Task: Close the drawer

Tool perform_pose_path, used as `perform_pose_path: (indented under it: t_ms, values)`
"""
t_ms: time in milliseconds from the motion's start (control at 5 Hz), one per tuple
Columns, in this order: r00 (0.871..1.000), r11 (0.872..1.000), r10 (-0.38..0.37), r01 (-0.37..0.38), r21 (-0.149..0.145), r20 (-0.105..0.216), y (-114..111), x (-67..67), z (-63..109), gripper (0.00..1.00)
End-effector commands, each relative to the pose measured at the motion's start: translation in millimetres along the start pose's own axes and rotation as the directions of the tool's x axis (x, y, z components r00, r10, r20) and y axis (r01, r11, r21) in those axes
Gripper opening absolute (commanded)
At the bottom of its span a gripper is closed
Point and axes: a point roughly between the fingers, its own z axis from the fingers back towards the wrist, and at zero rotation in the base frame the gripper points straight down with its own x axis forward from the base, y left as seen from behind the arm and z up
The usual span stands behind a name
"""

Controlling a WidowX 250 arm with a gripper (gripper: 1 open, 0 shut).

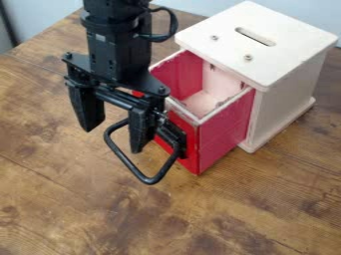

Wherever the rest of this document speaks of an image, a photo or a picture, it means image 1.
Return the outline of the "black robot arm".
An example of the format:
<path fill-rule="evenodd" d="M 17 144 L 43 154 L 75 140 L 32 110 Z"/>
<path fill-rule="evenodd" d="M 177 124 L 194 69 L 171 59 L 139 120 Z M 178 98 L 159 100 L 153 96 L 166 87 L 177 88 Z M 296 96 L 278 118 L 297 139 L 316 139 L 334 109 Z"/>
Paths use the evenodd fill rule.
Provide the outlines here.
<path fill-rule="evenodd" d="M 131 151 L 139 153 L 154 139 L 159 114 L 171 89 L 153 76 L 153 44 L 175 34 L 178 20 L 170 15 L 170 29 L 153 32 L 151 0 L 83 0 L 82 25 L 88 53 L 67 53 L 66 85 L 83 130 L 106 119 L 104 104 L 128 111 Z"/>

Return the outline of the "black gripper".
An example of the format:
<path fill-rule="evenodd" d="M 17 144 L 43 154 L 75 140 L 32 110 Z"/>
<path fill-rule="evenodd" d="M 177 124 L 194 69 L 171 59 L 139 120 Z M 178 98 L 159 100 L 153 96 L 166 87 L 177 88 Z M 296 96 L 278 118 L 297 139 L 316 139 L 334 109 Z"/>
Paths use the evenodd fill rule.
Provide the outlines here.
<path fill-rule="evenodd" d="M 100 83 L 145 94 L 145 102 L 153 111 L 165 110 L 170 88 L 153 77 L 149 67 L 153 43 L 163 42 L 170 35 L 154 35 L 151 28 L 131 31 L 87 30 L 88 54 L 64 55 L 68 76 L 70 100 L 80 127 L 90 132 L 106 119 L 104 102 L 98 99 Z M 131 152 L 140 153 L 155 138 L 157 117 L 145 109 L 128 113 Z"/>

